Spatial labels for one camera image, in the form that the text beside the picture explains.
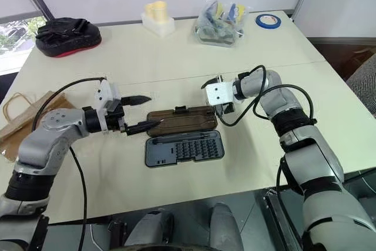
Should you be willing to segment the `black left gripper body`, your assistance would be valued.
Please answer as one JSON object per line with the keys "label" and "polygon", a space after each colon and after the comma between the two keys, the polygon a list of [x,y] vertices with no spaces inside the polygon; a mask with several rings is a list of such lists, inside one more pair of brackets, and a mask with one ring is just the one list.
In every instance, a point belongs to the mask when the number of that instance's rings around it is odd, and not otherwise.
{"label": "black left gripper body", "polygon": [[126,132],[123,105],[119,102],[113,111],[108,111],[105,116],[108,130]]}

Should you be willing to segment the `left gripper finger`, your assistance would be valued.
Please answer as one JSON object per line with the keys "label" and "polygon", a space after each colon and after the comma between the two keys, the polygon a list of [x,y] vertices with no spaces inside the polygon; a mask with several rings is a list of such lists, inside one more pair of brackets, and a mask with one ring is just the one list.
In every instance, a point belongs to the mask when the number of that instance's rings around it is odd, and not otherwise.
{"label": "left gripper finger", "polygon": [[160,123],[161,121],[156,120],[139,122],[136,125],[126,126],[125,132],[127,136],[147,132],[148,130],[158,126]]}
{"label": "left gripper finger", "polygon": [[148,96],[143,95],[134,95],[134,96],[127,96],[121,98],[122,106],[136,106],[144,104],[152,99]]}

